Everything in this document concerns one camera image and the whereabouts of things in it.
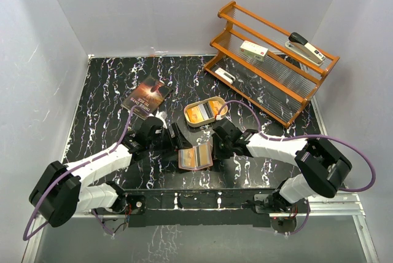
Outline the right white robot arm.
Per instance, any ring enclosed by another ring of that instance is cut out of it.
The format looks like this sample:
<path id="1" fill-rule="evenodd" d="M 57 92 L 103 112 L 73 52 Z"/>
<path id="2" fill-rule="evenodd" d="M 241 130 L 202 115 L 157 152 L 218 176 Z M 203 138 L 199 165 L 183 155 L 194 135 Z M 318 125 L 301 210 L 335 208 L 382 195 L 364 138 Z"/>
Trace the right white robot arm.
<path id="1" fill-rule="evenodd" d="M 291 164 L 300 174 L 287 178 L 263 200 L 250 205 L 273 211 L 289 211 L 299 200 L 312 195 L 334 198 L 352 170 L 351 162 L 322 137 L 279 141 L 264 138 L 257 130 L 241 131 L 230 120 L 221 119 L 214 131 L 212 156 L 217 160 L 233 156 L 267 158 Z"/>

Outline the pink leather card holder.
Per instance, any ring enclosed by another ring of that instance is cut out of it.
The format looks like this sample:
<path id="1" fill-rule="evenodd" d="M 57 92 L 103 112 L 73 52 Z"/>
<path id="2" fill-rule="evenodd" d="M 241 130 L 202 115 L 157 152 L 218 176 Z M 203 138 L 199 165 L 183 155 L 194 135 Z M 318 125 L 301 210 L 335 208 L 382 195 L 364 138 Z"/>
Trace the pink leather card holder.
<path id="1" fill-rule="evenodd" d="M 181 170 L 198 171 L 213 166 L 212 144 L 210 142 L 181 149 L 178 152 L 178 167 Z"/>

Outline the beige oval card tray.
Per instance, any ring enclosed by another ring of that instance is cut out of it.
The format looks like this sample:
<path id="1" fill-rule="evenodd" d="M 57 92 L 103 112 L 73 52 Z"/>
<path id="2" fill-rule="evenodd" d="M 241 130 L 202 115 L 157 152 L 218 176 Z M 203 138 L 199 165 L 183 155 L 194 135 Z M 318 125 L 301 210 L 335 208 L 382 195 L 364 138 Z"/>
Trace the beige oval card tray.
<path id="1" fill-rule="evenodd" d="M 218 96 L 191 103 L 184 108 L 186 122 L 193 128 L 213 123 L 224 103 Z"/>

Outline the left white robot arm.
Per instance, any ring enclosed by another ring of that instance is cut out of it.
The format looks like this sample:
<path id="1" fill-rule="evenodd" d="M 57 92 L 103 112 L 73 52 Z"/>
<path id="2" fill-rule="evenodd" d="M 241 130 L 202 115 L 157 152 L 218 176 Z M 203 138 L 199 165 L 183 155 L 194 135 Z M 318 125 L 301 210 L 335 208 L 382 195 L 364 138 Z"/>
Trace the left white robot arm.
<path id="1" fill-rule="evenodd" d="M 161 115 L 149 116 L 137 131 L 127 131 L 119 143 L 79 162 L 50 163 L 29 196 L 29 202 L 52 227 L 62 226 L 75 213 L 105 208 L 121 213 L 126 193 L 113 182 L 96 186 L 99 179 L 127 168 L 149 151 L 176 154 L 191 148 L 177 124 L 167 126 Z"/>

